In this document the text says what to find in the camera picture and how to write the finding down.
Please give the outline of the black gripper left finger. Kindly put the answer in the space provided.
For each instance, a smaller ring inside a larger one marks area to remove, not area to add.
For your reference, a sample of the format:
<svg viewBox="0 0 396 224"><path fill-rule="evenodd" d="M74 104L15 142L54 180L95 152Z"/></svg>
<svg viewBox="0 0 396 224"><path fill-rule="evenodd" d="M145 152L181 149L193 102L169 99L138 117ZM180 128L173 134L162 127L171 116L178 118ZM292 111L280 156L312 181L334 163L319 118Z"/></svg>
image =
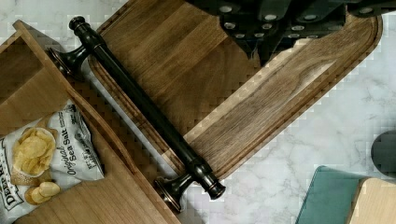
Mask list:
<svg viewBox="0 0 396 224"><path fill-rule="evenodd" d="M217 16L220 27L249 59L258 53L269 60L275 53L287 20L291 0L186 0Z"/></svg>

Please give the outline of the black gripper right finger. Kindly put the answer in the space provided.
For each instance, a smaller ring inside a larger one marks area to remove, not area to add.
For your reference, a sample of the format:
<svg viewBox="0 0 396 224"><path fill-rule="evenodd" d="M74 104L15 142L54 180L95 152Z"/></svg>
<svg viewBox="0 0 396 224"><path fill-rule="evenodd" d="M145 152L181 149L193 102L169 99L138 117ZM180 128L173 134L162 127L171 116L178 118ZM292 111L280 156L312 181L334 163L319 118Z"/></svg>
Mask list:
<svg viewBox="0 0 396 224"><path fill-rule="evenodd" d="M369 18L394 10L395 0L260 0L260 20L272 25L260 45L261 66L299 38L321 38L342 29L347 14Z"/></svg>

